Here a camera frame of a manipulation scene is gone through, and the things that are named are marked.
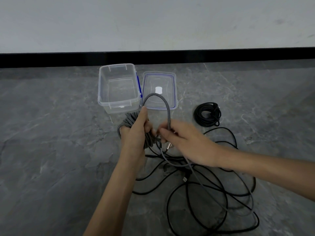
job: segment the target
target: person's right arm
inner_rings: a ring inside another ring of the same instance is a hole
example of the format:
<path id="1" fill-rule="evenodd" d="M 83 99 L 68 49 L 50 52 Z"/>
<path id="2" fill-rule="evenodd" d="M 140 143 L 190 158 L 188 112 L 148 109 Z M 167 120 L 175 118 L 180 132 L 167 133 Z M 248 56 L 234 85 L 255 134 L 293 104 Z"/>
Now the person's right arm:
<path id="1" fill-rule="evenodd" d="M 171 119 L 171 128 L 162 123 L 158 132 L 162 142 L 171 142 L 191 161 L 250 174 L 315 201 L 315 163 L 243 152 L 209 140 L 191 123 Z"/>

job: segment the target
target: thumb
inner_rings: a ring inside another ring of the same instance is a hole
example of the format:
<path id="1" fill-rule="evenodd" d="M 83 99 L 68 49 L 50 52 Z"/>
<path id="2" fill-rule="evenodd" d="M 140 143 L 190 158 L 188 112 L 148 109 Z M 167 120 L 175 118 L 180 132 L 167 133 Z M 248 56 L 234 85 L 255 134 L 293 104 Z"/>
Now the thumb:
<path id="1" fill-rule="evenodd" d="M 162 135 L 162 137 L 164 137 L 167 141 L 172 143 L 177 148 L 181 144 L 184 144 L 184 142 L 186 141 L 184 138 L 177 136 L 176 134 L 174 134 L 173 132 L 171 132 L 165 128 L 160 129 L 160 134 Z"/>
<path id="2" fill-rule="evenodd" d="M 147 107 L 143 106 L 141 108 L 140 113 L 138 114 L 138 117 L 134 123 L 134 125 L 144 126 L 144 123 L 148 119 L 148 110 Z"/>

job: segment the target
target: plastic container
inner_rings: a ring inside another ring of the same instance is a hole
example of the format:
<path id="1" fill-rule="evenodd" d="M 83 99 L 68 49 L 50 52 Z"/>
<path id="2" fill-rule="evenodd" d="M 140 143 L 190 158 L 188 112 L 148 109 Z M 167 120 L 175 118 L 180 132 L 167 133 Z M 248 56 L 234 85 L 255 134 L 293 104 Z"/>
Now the plastic container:
<path id="1" fill-rule="evenodd" d="M 162 95 L 168 102 L 170 109 L 178 106 L 176 90 L 176 74 L 171 72 L 147 71 L 143 73 L 142 80 L 143 99 L 150 93 Z M 149 109 L 166 110 L 165 103 L 157 96 L 151 96 L 145 103 Z"/>
<path id="2" fill-rule="evenodd" d="M 139 78 L 133 64 L 100 67 L 98 103 L 108 114 L 137 110 L 141 97 Z"/>

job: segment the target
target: person's left hand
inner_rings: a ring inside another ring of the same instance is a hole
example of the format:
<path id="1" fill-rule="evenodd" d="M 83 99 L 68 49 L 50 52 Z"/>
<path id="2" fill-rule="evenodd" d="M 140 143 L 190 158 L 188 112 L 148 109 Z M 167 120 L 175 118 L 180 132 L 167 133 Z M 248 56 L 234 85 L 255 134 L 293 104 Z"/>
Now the person's left hand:
<path id="1" fill-rule="evenodd" d="M 130 164 L 137 167 L 139 170 L 144 164 L 144 141 L 145 133 L 150 132 L 156 136 L 156 131 L 153 129 L 152 123 L 148 119 L 148 111 L 146 107 L 142 107 L 141 111 L 131 128 L 122 126 L 120 128 L 121 134 L 121 157 L 124 157 Z"/>

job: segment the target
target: person's right hand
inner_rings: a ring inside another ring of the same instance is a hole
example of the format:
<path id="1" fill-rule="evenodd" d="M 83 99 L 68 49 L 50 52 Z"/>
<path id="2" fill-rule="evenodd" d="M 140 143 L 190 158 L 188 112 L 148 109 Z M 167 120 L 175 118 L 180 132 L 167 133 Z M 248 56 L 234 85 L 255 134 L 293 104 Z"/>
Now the person's right hand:
<path id="1" fill-rule="evenodd" d="M 209 140 L 191 123 L 171 119 L 171 129 L 178 136 L 167 130 L 167 120 L 158 127 L 162 143 L 172 143 L 182 154 L 197 164 L 218 167 L 218 158 L 224 148 Z"/>

